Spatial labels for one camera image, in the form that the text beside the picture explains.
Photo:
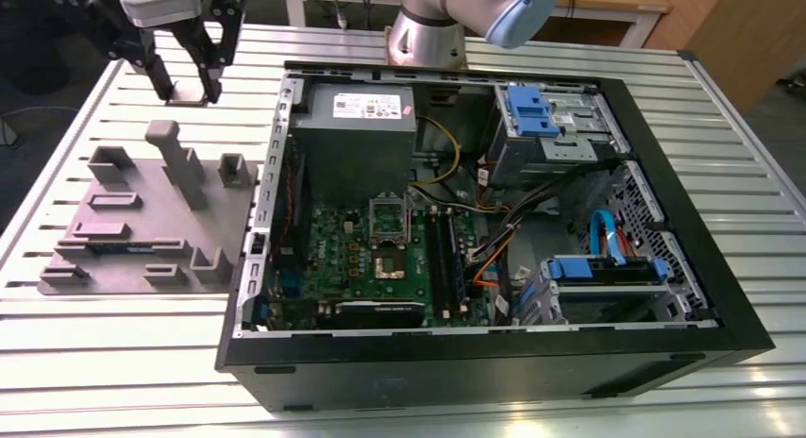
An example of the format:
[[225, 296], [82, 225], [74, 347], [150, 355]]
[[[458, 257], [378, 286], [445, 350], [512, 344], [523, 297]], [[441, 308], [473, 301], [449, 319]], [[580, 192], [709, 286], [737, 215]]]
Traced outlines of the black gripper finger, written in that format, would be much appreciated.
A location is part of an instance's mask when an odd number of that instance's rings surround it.
[[71, 28], [110, 60], [124, 59], [149, 79], [158, 98], [173, 92], [153, 35], [126, 18], [120, 0], [47, 0]]
[[[194, 63], [204, 102], [216, 103], [221, 94], [220, 76], [234, 60], [246, 0], [196, 1], [200, 4], [198, 15], [169, 23], [168, 30]], [[216, 40], [204, 26], [208, 17], [220, 25], [221, 32]]]

